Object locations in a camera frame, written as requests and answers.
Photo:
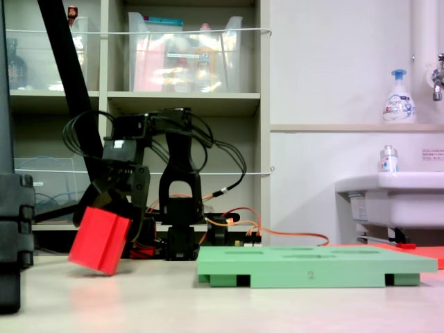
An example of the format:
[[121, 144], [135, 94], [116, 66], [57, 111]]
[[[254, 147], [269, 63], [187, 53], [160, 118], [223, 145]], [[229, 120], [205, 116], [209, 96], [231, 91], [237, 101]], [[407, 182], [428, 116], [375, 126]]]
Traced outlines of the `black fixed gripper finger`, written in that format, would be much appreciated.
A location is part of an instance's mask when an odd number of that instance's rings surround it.
[[128, 241], [136, 239], [144, 223], [150, 179], [148, 167], [143, 165], [134, 165], [128, 177], [126, 184], [129, 186], [130, 202], [123, 210], [123, 216], [130, 220]]

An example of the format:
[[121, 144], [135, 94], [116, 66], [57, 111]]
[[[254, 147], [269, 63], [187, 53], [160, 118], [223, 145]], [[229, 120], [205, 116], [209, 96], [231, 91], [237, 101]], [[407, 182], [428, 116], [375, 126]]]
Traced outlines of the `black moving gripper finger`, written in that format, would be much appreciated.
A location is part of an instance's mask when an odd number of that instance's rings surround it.
[[74, 226], [80, 226], [88, 207], [107, 208], [119, 199], [120, 193], [114, 188], [114, 183], [108, 181], [107, 176], [97, 178], [88, 186], [74, 209]]

